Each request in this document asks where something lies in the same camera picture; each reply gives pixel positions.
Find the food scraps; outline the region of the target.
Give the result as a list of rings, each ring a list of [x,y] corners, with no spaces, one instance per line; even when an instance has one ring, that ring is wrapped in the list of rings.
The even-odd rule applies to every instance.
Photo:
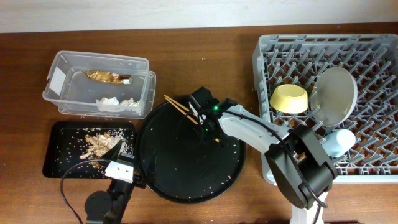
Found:
[[[103,154],[122,140],[121,153],[132,153],[133,129],[128,128],[63,128],[57,141],[56,170],[61,172],[87,160],[100,159]]]

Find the light blue cup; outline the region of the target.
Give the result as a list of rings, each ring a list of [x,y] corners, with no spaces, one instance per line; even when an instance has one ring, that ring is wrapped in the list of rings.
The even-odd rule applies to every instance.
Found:
[[[339,129],[325,136],[325,140],[322,144],[325,152],[330,157],[340,157],[354,146],[356,137],[348,129]]]

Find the grey plate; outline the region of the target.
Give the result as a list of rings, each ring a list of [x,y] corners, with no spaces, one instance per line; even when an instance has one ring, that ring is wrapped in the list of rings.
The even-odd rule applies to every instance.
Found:
[[[354,77],[344,68],[332,67],[317,77],[309,103],[315,121],[332,127],[351,115],[357,99]]]

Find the gold snack wrapper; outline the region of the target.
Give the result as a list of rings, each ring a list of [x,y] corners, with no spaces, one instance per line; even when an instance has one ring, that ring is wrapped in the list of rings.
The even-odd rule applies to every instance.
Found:
[[[113,72],[101,71],[101,70],[89,70],[84,71],[84,74],[95,81],[110,83],[110,84],[132,84],[132,78],[130,75],[118,74]]]

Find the yellow bowl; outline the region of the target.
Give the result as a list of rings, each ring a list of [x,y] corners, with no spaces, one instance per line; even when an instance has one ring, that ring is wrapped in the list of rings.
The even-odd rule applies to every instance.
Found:
[[[299,114],[308,109],[308,94],[298,85],[279,85],[270,99],[271,106],[287,114]]]

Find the white tissue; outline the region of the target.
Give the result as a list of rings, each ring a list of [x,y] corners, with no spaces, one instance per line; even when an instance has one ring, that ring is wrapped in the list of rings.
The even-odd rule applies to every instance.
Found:
[[[135,111],[136,113],[142,112],[142,107],[139,105],[140,101],[134,101],[134,98],[123,100],[119,102],[116,97],[95,100],[97,108],[101,112],[122,112],[122,111]]]

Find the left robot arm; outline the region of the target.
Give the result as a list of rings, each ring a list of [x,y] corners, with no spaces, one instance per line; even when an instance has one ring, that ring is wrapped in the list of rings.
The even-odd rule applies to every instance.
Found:
[[[104,176],[111,179],[106,191],[92,193],[85,202],[87,223],[121,223],[134,188],[144,189],[144,178],[135,173],[136,158],[120,152],[123,142],[101,156],[100,164],[105,166]]]

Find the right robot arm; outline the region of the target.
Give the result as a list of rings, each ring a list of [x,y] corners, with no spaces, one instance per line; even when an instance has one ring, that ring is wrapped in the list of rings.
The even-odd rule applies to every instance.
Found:
[[[232,99],[218,101],[204,87],[189,102],[202,134],[237,138],[266,158],[280,192],[292,204],[291,223],[323,223],[325,199],[338,173],[313,131],[265,121]]]

